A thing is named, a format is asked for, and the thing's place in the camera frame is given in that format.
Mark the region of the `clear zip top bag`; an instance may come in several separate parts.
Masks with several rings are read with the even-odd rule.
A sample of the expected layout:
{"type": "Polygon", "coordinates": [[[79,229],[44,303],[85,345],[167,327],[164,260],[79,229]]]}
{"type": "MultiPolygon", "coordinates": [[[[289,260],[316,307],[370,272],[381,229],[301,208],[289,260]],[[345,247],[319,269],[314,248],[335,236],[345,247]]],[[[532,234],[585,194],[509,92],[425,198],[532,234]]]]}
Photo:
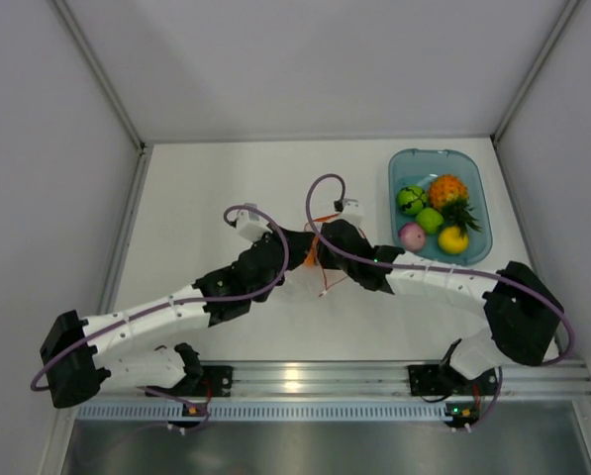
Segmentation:
{"type": "MultiPolygon", "coordinates": [[[[316,236],[313,237],[312,244],[317,247],[318,238],[316,236]]],[[[319,260],[315,267],[306,267],[302,263],[286,273],[284,283],[275,288],[274,295],[286,303],[312,301],[325,297],[331,289],[347,279],[348,276],[344,272],[326,269],[319,260]]]]}

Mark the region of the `purple toy onion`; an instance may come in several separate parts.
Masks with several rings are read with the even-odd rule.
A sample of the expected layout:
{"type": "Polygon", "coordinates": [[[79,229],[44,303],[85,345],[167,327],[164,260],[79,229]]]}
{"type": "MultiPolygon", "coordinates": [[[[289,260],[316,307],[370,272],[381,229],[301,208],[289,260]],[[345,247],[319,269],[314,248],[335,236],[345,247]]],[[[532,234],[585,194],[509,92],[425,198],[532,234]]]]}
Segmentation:
{"type": "Polygon", "coordinates": [[[398,232],[399,241],[406,250],[417,252],[424,248],[427,235],[416,223],[407,223],[398,232]]]}

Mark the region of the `green watermelon toy ball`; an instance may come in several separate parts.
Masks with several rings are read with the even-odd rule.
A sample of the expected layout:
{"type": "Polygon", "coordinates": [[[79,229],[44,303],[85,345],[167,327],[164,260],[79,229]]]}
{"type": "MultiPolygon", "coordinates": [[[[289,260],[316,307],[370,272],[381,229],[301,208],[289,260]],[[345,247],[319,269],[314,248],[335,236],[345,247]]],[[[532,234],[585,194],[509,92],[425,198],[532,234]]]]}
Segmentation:
{"type": "Polygon", "coordinates": [[[416,216],[426,208],[428,195],[422,187],[409,185],[398,191],[396,204],[402,214],[416,216]]]}

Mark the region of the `green toy apple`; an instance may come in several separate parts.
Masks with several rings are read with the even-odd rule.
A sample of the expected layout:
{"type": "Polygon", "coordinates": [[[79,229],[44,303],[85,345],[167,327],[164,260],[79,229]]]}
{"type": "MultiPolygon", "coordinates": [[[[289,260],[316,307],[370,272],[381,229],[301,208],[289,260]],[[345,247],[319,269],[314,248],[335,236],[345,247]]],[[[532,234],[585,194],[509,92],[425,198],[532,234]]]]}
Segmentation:
{"type": "Polygon", "coordinates": [[[426,234],[433,235],[443,225],[444,218],[438,210],[425,208],[415,217],[415,222],[426,234]]]}

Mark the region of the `yellow toy lemon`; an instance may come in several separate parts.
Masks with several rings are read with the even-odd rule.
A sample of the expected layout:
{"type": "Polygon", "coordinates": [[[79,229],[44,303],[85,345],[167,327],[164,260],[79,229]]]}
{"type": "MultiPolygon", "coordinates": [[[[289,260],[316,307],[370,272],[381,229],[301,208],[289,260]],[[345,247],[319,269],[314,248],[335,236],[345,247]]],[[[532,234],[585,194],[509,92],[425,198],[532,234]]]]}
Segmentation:
{"type": "Polygon", "coordinates": [[[440,250],[449,255],[462,254],[468,249],[469,243],[469,234],[457,226],[444,228],[438,236],[440,250]]]}

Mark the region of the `orange toy pineapple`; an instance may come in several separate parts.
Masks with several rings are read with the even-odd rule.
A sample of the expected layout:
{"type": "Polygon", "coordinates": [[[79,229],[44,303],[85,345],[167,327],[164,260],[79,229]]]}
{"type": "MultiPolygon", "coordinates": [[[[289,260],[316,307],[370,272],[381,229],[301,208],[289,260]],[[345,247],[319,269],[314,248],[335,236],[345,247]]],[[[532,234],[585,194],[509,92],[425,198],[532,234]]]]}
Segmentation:
{"type": "Polygon", "coordinates": [[[455,175],[445,174],[435,178],[428,189],[428,199],[432,208],[438,210],[451,226],[482,232],[478,219],[473,215],[467,186],[455,175]]]}

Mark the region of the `orange toy ball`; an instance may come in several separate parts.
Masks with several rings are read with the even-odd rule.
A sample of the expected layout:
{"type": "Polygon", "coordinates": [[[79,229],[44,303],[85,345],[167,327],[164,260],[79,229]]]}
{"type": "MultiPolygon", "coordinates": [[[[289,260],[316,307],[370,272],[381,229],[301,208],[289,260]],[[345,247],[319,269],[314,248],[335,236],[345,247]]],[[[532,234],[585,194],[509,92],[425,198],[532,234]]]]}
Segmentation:
{"type": "Polygon", "coordinates": [[[314,244],[311,245],[303,264],[306,267],[315,267],[318,265],[317,248],[314,244]]]}

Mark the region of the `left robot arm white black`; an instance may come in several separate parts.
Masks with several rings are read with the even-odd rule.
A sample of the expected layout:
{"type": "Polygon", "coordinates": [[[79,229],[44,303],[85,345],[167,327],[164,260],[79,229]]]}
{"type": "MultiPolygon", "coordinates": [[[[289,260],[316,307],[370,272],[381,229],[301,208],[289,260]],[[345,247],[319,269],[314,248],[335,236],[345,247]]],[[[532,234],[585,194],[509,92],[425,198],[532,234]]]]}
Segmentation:
{"type": "Polygon", "coordinates": [[[101,316],[59,315],[41,346],[44,367],[38,374],[53,406],[70,408],[102,390],[132,387],[195,393],[203,370],[187,335],[266,301],[285,272],[303,264],[313,239],[309,232],[278,229],[232,264],[154,302],[101,316]]]}

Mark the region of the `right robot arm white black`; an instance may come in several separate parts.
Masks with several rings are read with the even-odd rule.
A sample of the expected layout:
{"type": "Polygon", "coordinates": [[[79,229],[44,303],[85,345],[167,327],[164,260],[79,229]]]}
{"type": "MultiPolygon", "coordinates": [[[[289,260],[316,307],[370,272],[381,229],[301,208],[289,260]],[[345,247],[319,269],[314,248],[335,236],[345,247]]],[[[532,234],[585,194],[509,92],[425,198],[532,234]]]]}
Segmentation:
{"type": "Polygon", "coordinates": [[[372,245],[343,219],[321,226],[316,249],[323,266],[339,268],[368,291],[419,296],[485,319],[484,329],[455,340],[439,363],[438,382],[448,393],[464,392],[504,364],[548,362],[562,308],[521,262],[494,273],[445,265],[400,247],[372,245]]]}

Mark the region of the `blue plastic basin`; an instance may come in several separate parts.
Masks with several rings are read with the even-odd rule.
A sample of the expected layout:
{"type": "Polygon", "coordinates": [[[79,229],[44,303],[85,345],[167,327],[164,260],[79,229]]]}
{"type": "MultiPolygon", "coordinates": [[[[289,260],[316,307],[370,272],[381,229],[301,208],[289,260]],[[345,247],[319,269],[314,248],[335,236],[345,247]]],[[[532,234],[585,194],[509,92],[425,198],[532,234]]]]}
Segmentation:
{"type": "Polygon", "coordinates": [[[470,266],[492,248],[479,169],[457,150],[405,149],[388,164],[393,241],[427,259],[470,266]]]}

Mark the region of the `left aluminium frame post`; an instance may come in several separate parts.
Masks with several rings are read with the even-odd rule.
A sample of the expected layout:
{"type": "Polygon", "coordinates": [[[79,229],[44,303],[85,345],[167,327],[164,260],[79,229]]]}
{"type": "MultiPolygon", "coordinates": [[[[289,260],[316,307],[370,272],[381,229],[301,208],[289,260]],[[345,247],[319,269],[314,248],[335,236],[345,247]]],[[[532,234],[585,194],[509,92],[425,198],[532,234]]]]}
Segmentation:
{"type": "Polygon", "coordinates": [[[79,51],[79,54],[84,60],[90,73],[94,76],[106,102],[116,119],[121,124],[123,131],[128,136],[135,152],[137,153],[136,167],[133,172],[130,191],[130,197],[133,200],[137,200],[141,194],[143,179],[147,173],[148,146],[138,132],[134,121],[130,118],[117,88],[113,84],[106,68],[95,51],[93,44],[85,34],[68,2],[63,0],[51,0],[49,3],[55,9],[60,20],[64,23],[69,36],[74,41],[76,48],[79,51]]]}

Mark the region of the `aluminium frame post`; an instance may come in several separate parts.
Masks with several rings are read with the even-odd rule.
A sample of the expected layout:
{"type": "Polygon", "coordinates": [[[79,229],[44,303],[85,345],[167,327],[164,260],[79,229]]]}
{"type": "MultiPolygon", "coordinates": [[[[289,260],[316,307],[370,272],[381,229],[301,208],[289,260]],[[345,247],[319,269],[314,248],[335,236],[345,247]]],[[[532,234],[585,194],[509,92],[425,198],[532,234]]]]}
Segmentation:
{"type": "Polygon", "coordinates": [[[559,13],[551,24],[551,28],[544,35],[541,45],[537,48],[536,54],[526,70],[526,74],[517,86],[514,95],[500,116],[494,132],[491,134],[491,142],[495,148],[499,146],[500,141],[507,133],[531,89],[539,79],[543,68],[565,35],[570,24],[578,15],[583,4],[584,1],[582,0],[567,0],[562,2],[559,13]]]}
{"type": "Polygon", "coordinates": [[[49,3],[55,9],[60,20],[64,23],[69,36],[74,41],[76,48],[79,51],[79,54],[84,60],[90,73],[94,76],[106,102],[116,119],[121,124],[123,131],[128,136],[135,152],[137,153],[136,167],[133,172],[130,191],[130,197],[133,200],[137,200],[141,194],[143,179],[147,173],[148,146],[138,132],[134,121],[130,118],[117,88],[113,84],[106,68],[95,51],[93,44],[85,34],[68,2],[63,0],[51,0],[49,3]]]}

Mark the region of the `aluminium mounting rail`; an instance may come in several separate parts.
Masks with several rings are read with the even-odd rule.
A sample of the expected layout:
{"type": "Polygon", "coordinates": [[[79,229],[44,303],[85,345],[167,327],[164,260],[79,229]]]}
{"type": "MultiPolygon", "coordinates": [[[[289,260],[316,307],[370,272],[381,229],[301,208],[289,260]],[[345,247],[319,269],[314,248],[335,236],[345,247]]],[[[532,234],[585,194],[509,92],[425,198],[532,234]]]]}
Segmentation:
{"type": "MultiPolygon", "coordinates": [[[[205,361],[228,369],[221,384],[233,398],[411,398],[413,361],[205,361]]],[[[591,375],[580,360],[554,366],[505,365],[501,396],[507,400],[591,398],[591,375]]]]}

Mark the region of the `right aluminium frame post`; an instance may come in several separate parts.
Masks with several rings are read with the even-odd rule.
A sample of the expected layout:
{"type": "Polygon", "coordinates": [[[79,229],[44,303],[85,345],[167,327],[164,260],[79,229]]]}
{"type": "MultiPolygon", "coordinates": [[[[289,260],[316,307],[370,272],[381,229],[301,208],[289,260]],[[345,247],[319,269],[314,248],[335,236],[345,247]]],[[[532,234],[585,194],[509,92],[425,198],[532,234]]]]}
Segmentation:
{"type": "Polygon", "coordinates": [[[582,0],[567,0],[562,2],[559,13],[551,24],[551,28],[544,35],[541,45],[537,48],[536,54],[526,70],[526,74],[517,86],[514,95],[500,116],[494,132],[491,134],[491,142],[495,148],[499,146],[500,141],[507,133],[531,89],[539,79],[543,68],[565,35],[570,24],[578,15],[583,4],[584,1],[582,0]]]}

